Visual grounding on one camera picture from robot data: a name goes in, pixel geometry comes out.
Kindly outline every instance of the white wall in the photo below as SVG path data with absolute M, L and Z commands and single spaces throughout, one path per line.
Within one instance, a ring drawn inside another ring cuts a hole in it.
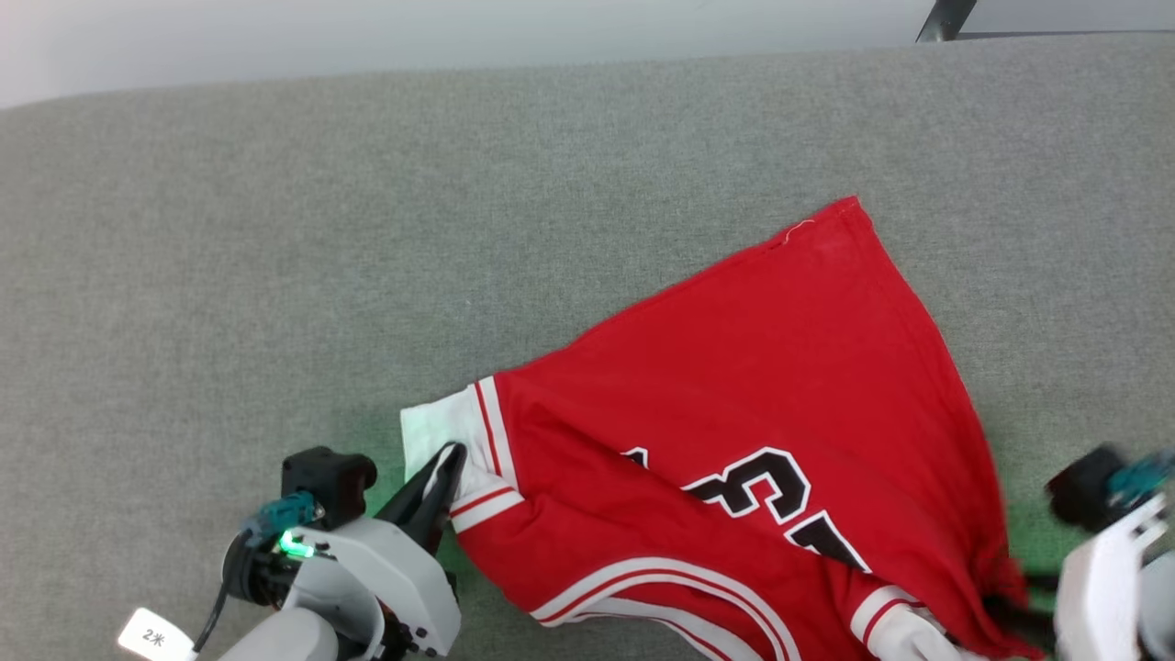
M 979 0 L 962 32 L 1175 29 L 1175 0 Z
M 933 0 L 0 0 L 0 107 L 160 85 L 912 43 Z

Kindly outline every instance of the cable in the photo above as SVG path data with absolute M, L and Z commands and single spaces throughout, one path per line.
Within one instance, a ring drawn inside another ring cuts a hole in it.
M 253 532 L 244 531 L 241 535 L 244 538 L 242 541 L 246 541 L 253 535 Z M 213 605 L 213 612 L 208 614 L 208 621 L 204 622 L 204 630 L 200 632 L 200 638 L 197 638 L 196 643 L 192 646 L 192 652 L 200 654 L 200 650 L 204 648 L 204 643 L 208 642 L 208 636 L 213 635 L 213 629 L 216 628 L 216 621 L 220 620 L 220 613 L 224 609 L 224 601 L 227 599 L 228 581 L 221 581 L 221 589 L 216 593 L 216 603 Z

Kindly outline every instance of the white fabric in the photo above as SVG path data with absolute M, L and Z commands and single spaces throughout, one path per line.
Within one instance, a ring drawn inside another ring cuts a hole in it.
M 481 473 L 478 484 L 485 483 L 486 486 L 454 500 L 449 512 L 452 517 L 452 530 L 458 534 L 523 503 L 518 492 L 506 485 L 502 478 L 476 470 L 469 470 L 465 473 L 470 477 Z
M 454 500 L 484 493 L 497 484 L 490 439 L 474 386 L 442 400 L 401 411 L 400 426 L 404 439 L 405 480 L 423 468 L 446 443 L 457 441 L 469 450 L 469 459 Z
M 479 406 L 484 406 L 484 425 L 489 426 L 488 441 L 495 460 L 497 473 L 515 490 L 518 488 L 518 477 L 515 473 L 513 456 L 510 452 L 510 438 L 506 423 L 502 418 L 502 406 L 498 404 L 498 387 L 494 377 L 486 377 L 477 383 L 475 393 L 481 394 Z
M 868 648 L 881 661 L 986 661 L 951 645 L 933 622 L 906 603 L 881 615 L 870 632 Z
M 848 628 L 853 632 L 853 635 L 857 636 L 857 640 L 865 642 L 865 632 L 868 629 L 870 622 L 877 618 L 879 611 L 894 600 L 905 601 L 907 603 L 918 601 L 908 592 L 899 588 L 898 586 L 885 586 L 882 588 L 878 588 L 873 592 L 873 594 L 861 601 L 861 605 L 857 607 L 857 612 L 853 613 L 853 618 L 848 621 Z

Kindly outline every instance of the red stripe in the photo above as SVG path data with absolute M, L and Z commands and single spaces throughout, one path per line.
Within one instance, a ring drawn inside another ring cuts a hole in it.
M 873 633 L 873 627 L 874 625 L 878 623 L 878 620 L 880 620 L 881 616 L 886 614 L 886 612 L 888 612 L 894 606 L 898 606 L 899 603 L 909 603 L 909 602 L 906 601 L 905 599 L 891 599 L 889 601 L 885 602 L 885 606 L 878 608 L 878 612 L 873 614 L 873 618 L 870 619 L 870 623 L 865 627 L 865 635 L 861 636 L 861 642 L 865 643 L 865 647 L 870 646 L 870 634 Z
M 485 501 L 488 501 L 490 499 L 498 498 L 499 495 L 505 494 L 505 493 L 510 493 L 513 490 L 511 490 L 510 487 L 502 487 L 501 490 L 497 490 L 495 492 L 490 492 L 490 493 L 483 495 L 479 499 L 476 499 L 476 500 L 474 500 L 471 503 L 466 503 L 465 505 L 463 505 L 461 507 L 457 507 L 455 510 L 450 510 L 449 511 L 449 517 L 456 517 L 456 515 L 461 514 L 462 512 L 469 512 L 470 510 L 477 507 L 478 505 L 482 505 L 483 503 L 485 503 Z
M 764 615 L 753 603 L 751 603 L 750 601 L 744 600 L 737 593 L 732 593 L 730 591 L 730 588 L 726 588 L 726 587 L 720 586 L 718 584 L 710 582 L 710 581 L 707 581 L 707 580 L 705 580 L 705 579 L 703 579 L 700 576 L 694 576 L 693 574 L 686 574 L 685 572 L 678 572 L 677 569 L 642 569 L 639 572 L 629 572 L 627 574 L 622 574 L 622 575 L 619 575 L 619 576 L 617 576 L 615 579 L 611 579 L 609 581 L 605 581 L 605 582 L 596 586 L 591 592 L 585 593 L 579 599 L 576 599 L 575 601 L 572 601 L 571 603 L 569 603 L 568 606 L 565 606 L 558 613 L 556 613 L 556 614 L 553 614 L 553 615 L 551 615 L 549 618 L 544 618 L 544 619 L 539 620 L 539 622 L 550 622 L 552 620 L 558 620 L 559 618 L 562 618 L 563 615 L 565 615 L 570 611 L 575 609 L 576 606 L 579 606 L 584 601 L 586 601 L 586 600 L 591 599 L 592 596 L 595 596 L 596 594 L 598 594 L 600 591 L 607 589 L 610 586 L 613 586 L 613 585 L 616 585 L 616 584 L 618 584 L 620 581 L 626 581 L 626 580 L 633 579 L 636 576 L 646 576 L 649 574 L 669 574 L 669 575 L 672 575 L 672 576 L 682 576 L 683 579 L 690 579 L 692 581 L 698 581 L 699 584 L 704 584 L 704 585 L 707 585 L 707 586 L 710 586 L 712 588 L 716 588 L 719 592 L 721 592 L 723 594 L 726 594 L 727 596 L 738 598 L 739 601 L 741 601 L 743 603 L 745 603 L 751 611 L 754 611 L 756 615 L 758 615 L 760 619 L 763 619 L 764 625 L 766 625 L 771 629 L 771 633 L 774 635 L 776 642 L 779 643 L 779 649 L 780 649 L 780 652 L 784 653 L 784 659 L 786 660 L 788 657 L 787 656 L 787 647 L 784 645 L 784 636 L 780 635 L 780 633 L 776 630 L 776 628 L 771 625 L 771 620 L 768 620 L 767 616 Z
M 642 618 L 639 615 L 617 615 L 617 614 L 612 614 L 612 613 L 596 613 L 596 612 L 580 613 L 580 615 L 585 615 L 585 616 L 597 615 L 597 616 L 602 616 L 602 618 L 623 618 L 625 620 L 652 620 L 653 622 L 660 622 L 663 625 L 669 625 L 670 627 L 673 627 L 673 629 L 677 630 L 679 634 L 682 634 L 684 636 L 687 636 L 690 640 L 697 641 L 697 643 L 700 645 L 701 647 L 705 647 L 710 652 L 713 652 L 714 656 L 721 659 L 723 661 L 734 661 L 730 656 L 726 656 L 725 654 L 723 654 L 721 649 L 718 649 L 717 647 L 714 647 L 713 645 L 711 645 L 710 641 L 706 641 L 706 640 L 704 640 L 704 639 L 694 635 L 693 632 L 690 632 L 689 629 L 686 629 L 685 627 L 683 627 L 682 625 L 678 625 L 677 622 L 674 622 L 672 620 L 665 620 L 665 619 L 662 619 L 662 618 Z
M 490 440 L 490 457 L 494 459 L 494 472 L 502 475 L 502 465 L 498 464 L 498 450 L 494 443 L 494 430 L 490 429 L 490 413 L 485 411 L 485 397 L 482 396 L 482 384 L 474 384 L 477 391 L 477 405 L 482 407 L 482 424 L 485 425 L 485 436 Z

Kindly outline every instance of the green led light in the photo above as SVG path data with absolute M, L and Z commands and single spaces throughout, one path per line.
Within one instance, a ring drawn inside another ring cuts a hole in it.
M 294 531 L 286 531 L 282 539 L 277 540 L 277 546 L 282 553 L 294 558 L 314 558 L 314 547 L 294 541 Z

